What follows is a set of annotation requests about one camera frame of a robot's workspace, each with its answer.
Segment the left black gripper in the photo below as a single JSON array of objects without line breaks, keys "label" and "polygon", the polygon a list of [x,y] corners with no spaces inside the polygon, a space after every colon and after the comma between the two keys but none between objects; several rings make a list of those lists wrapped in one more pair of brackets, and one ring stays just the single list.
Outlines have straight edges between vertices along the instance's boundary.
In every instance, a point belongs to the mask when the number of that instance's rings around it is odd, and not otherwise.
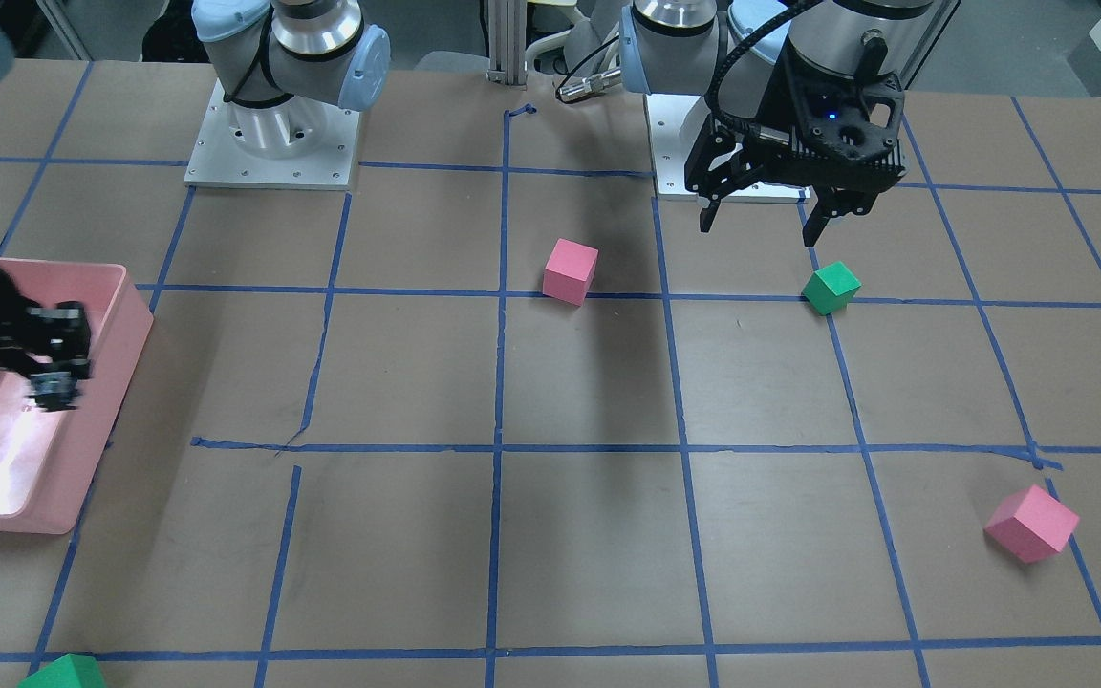
[{"label": "left black gripper", "polygon": [[699,230],[711,231],[726,196],[754,183],[811,187],[807,247],[844,212],[870,212],[906,175],[900,145],[904,92],[886,44],[855,51],[850,75],[831,74],[786,45],[757,114],[708,114],[684,166],[699,195]]}]

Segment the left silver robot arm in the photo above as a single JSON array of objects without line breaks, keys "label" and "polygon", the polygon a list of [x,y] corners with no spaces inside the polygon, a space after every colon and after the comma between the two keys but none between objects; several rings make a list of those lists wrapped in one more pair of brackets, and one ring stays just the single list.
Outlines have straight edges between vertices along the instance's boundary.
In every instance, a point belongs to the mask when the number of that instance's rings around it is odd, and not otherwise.
[{"label": "left silver robot arm", "polygon": [[619,65],[630,92],[697,97],[684,188],[709,231],[757,183],[816,197],[803,243],[866,215],[906,173],[900,70],[929,1],[629,1]]}]

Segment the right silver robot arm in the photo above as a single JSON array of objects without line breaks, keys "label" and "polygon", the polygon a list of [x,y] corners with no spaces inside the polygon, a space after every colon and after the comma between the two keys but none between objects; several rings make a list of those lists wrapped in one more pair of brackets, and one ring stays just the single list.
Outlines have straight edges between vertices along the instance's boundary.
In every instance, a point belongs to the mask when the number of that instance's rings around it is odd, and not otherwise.
[{"label": "right silver robot arm", "polygon": [[[190,186],[344,187],[356,123],[383,90],[386,31],[356,1],[195,1],[196,36],[217,73]],[[47,308],[0,269],[0,371],[40,408],[70,409],[91,374],[92,326],[78,301]]]}]

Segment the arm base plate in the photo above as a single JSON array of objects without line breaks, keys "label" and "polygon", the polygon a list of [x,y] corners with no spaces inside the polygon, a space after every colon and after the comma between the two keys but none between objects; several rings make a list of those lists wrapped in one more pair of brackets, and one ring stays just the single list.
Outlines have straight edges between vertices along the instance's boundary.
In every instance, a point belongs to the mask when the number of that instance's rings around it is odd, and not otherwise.
[{"label": "arm base plate", "polygon": [[306,97],[269,109],[224,100],[214,84],[183,181],[249,190],[349,192],[364,114]]},{"label": "arm base plate", "polygon": [[[686,187],[684,170],[704,124],[706,103],[702,97],[652,92],[645,99],[645,112],[659,200],[697,201],[698,195]],[[811,199],[811,192],[791,184],[760,182],[745,190],[730,193],[724,199],[746,204],[800,204]]]}]

